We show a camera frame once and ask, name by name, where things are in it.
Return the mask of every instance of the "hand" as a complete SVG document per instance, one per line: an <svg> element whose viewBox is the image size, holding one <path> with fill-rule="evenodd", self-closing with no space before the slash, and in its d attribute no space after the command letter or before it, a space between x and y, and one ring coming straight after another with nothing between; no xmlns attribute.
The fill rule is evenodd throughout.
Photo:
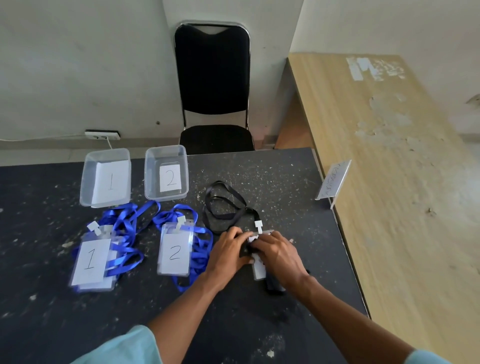
<svg viewBox="0 0 480 364"><path fill-rule="evenodd" d="M259 235L258 239L253 241L252 246L260 250L258 255L266 269L278 279L287 291L294 293L302 279L309 276L297 249L279 232L274 231L271 235Z"/></svg>
<svg viewBox="0 0 480 364"><path fill-rule="evenodd" d="M253 263L251 256L239 257L241 245L252 235L252 231L242 232L240 228L233 226L223 232L215 243L205 273L218 291L225 288L240 268Z"/></svg>

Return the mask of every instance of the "black chair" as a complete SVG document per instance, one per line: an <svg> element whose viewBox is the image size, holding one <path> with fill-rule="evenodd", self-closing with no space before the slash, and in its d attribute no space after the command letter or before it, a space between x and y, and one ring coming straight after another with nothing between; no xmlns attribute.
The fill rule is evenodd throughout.
<svg viewBox="0 0 480 364"><path fill-rule="evenodd" d="M198 28L202 26L224 30L208 34ZM246 29L238 24L180 24L174 44L185 127L180 144L187 154L255 150L248 131L250 36ZM206 115L245 111L245 127L196 125L187 128L185 111Z"/></svg>

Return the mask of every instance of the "sleeve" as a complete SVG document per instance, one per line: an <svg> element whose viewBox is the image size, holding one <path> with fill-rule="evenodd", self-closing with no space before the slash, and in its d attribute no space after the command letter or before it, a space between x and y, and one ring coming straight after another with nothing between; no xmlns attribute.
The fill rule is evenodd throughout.
<svg viewBox="0 0 480 364"><path fill-rule="evenodd" d="M432 352L415 350L407 357L404 364L450 364L450 362Z"/></svg>
<svg viewBox="0 0 480 364"><path fill-rule="evenodd" d="M81 356L72 364L162 364L155 336L146 326L134 326L125 335L118 336Z"/></svg>

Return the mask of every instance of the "clear plastic container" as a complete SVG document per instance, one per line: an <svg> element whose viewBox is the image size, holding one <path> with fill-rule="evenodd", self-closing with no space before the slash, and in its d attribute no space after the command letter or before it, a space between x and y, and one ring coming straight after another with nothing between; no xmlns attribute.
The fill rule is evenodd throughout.
<svg viewBox="0 0 480 364"><path fill-rule="evenodd" d="M184 146L158 146L145 153L145 197L155 201L185 198L188 162Z"/></svg>
<svg viewBox="0 0 480 364"><path fill-rule="evenodd" d="M132 163L128 149L90 152L85 157L80 204L94 208L130 202Z"/></svg>

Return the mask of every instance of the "white cable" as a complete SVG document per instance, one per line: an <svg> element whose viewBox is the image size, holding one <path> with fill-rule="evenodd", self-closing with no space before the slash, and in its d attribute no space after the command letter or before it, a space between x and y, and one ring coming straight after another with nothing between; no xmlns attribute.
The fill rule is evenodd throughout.
<svg viewBox="0 0 480 364"><path fill-rule="evenodd" d="M0 139L0 142L26 142L26 141L28 141L28 140L66 138L67 136L85 136L85 134L68 134L68 135L55 135L55 136L41 136L41 137L39 137L39 138L28 138L28 139Z"/></svg>

